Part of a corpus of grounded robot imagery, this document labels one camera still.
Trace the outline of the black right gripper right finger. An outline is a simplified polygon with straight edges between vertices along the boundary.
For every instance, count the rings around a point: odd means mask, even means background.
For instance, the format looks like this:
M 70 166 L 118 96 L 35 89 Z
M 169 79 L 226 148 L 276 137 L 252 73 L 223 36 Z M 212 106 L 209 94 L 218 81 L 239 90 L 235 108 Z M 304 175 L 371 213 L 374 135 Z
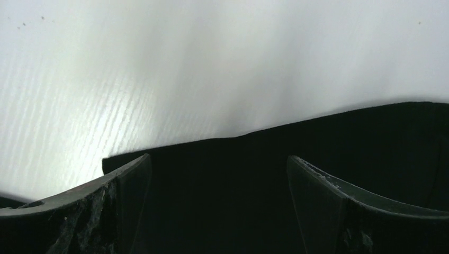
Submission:
M 399 202 L 290 156 L 287 175 L 306 253 L 448 253 L 448 213 Z

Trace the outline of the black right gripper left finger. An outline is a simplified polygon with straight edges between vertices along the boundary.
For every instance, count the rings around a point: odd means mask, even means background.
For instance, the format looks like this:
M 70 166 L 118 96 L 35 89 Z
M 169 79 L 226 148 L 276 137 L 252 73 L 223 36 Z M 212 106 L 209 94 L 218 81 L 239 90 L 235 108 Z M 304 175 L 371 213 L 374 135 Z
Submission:
M 60 194 L 1 209 L 1 253 L 147 253 L 149 155 Z

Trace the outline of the black t-shirt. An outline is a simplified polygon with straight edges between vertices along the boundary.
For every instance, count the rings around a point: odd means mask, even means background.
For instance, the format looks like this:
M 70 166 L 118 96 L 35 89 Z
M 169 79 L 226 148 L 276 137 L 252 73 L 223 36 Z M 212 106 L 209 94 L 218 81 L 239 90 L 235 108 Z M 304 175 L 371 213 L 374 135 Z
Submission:
M 306 253 L 290 156 L 375 194 L 448 213 L 446 103 L 369 107 L 124 153 L 103 159 L 103 176 L 146 154 L 147 253 Z

